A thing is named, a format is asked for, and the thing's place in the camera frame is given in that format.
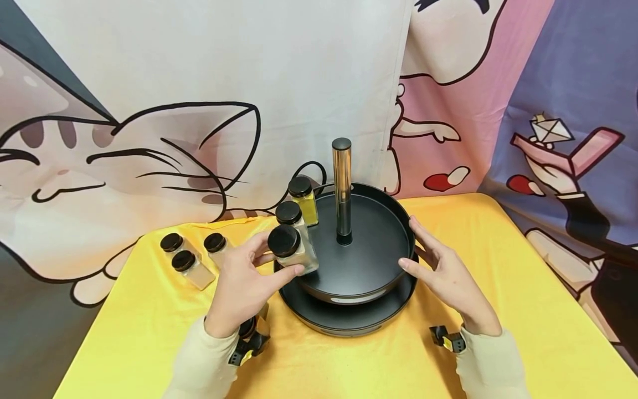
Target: black round tray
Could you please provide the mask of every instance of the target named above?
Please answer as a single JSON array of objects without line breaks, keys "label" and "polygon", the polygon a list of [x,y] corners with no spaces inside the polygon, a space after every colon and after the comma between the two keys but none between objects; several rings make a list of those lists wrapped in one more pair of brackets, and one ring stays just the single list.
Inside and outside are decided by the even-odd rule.
[{"label": "black round tray", "polygon": [[383,191],[352,184],[352,243],[336,241],[334,192],[317,196],[319,224],[308,229],[319,269],[298,279],[312,296],[359,305],[390,292],[404,275],[397,261],[414,253],[414,233],[403,207]]},{"label": "black round tray", "polygon": [[[281,265],[275,262],[274,269]],[[279,290],[283,301],[310,328],[334,336],[361,336],[380,329],[403,309],[417,286],[416,278],[403,274],[392,290],[373,302],[343,306],[310,296],[299,282],[296,278]]]}]

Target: beige sleeve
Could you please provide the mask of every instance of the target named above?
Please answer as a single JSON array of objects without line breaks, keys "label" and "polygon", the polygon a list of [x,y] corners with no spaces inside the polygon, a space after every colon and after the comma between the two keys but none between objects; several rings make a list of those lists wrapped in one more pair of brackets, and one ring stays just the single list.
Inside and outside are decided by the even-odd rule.
[{"label": "beige sleeve", "polygon": [[228,364],[239,336],[213,338],[204,330],[204,318],[195,321],[177,354],[164,399],[223,398],[237,378],[237,367]]},{"label": "beige sleeve", "polygon": [[456,372],[468,399],[529,399],[523,361],[514,337],[474,335],[461,328],[467,348],[456,356]]}]

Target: right hand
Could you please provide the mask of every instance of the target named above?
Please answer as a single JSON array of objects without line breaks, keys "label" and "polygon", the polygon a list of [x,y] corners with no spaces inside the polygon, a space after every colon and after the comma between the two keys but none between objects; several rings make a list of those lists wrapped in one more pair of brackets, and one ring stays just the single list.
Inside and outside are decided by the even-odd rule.
[{"label": "right hand", "polygon": [[415,247],[432,270],[407,258],[399,266],[422,280],[447,306],[461,314],[465,329],[472,334],[500,336],[503,333],[496,312],[480,290],[457,253],[437,240],[412,216],[410,228],[424,250]]}]

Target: hand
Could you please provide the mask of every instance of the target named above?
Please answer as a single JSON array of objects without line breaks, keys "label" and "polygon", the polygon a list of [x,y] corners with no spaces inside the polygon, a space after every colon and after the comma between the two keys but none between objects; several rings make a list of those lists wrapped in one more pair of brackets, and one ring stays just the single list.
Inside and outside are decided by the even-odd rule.
[{"label": "hand", "polygon": [[574,176],[570,176],[557,167],[534,162],[528,156],[525,159],[530,164],[534,175],[558,194],[571,194],[580,191]]},{"label": "hand", "polygon": [[494,308],[456,252],[434,238],[414,216],[410,218],[410,228],[425,248],[416,246],[415,251],[432,270],[406,258],[399,259],[399,266],[422,280],[441,302],[459,312],[469,332],[500,336],[503,329]]},{"label": "hand", "polygon": [[268,299],[304,270],[302,265],[284,267],[262,276],[255,267],[272,262],[268,250],[269,232],[255,234],[237,248],[230,249],[219,267],[219,281],[204,328],[215,338],[231,336],[239,326],[256,315]]}]

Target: spice jar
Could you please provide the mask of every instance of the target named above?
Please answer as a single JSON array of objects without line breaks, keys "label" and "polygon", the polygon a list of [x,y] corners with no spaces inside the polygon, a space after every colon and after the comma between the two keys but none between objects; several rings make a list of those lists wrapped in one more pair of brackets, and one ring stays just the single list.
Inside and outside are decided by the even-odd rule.
[{"label": "spice jar", "polygon": [[215,265],[220,267],[224,263],[225,253],[233,248],[233,245],[220,233],[212,233],[204,239],[204,248]]},{"label": "spice jar", "polygon": [[291,225],[299,233],[310,241],[308,235],[308,227],[306,226],[305,219],[303,217],[301,208],[298,203],[292,201],[284,201],[275,209],[275,217],[280,225]]},{"label": "spice jar", "polygon": [[164,236],[159,242],[159,247],[171,257],[183,250],[195,253],[195,249],[191,243],[178,233],[169,233]]},{"label": "spice jar", "polygon": [[171,265],[200,291],[215,281],[215,275],[197,259],[193,252],[183,250],[176,253]]},{"label": "spice jar", "polygon": [[301,213],[308,227],[319,223],[317,204],[315,202],[315,192],[313,191],[310,179],[306,176],[297,176],[288,183],[288,192],[292,200],[299,204]]},{"label": "spice jar", "polygon": [[300,276],[312,273],[319,268],[312,244],[299,234],[291,225],[279,225],[268,236],[268,248],[280,265],[287,267],[296,264],[304,266]]}]

